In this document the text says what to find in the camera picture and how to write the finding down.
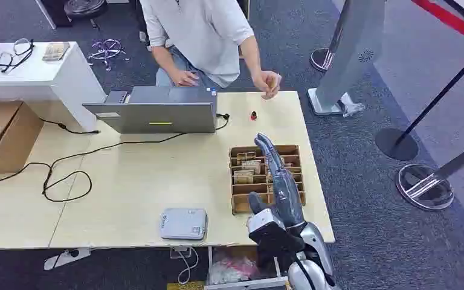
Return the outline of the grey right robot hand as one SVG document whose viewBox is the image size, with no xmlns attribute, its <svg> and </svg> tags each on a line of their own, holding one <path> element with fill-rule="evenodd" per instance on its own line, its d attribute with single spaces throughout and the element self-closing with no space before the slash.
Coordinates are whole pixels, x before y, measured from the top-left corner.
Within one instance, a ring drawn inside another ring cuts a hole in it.
<svg viewBox="0 0 464 290">
<path fill-rule="evenodd" d="M 273 216 L 283 222 L 286 230 L 294 234 L 300 234 L 308 223 L 303 215 L 303 206 L 295 179 L 282 163 L 282 158 L 275 145 L 266 135 L 258 133 L 254 142 L 264 154 L 271 173 L 275 203 L 269 207 L 261 200 L 257 192 L 250 192 L 248 194 L 248 203 L 254 216 L 248 219 L 248 230 L 252 232 L 260 228 L 258 214 L 268 208 Z"/>
</svg>

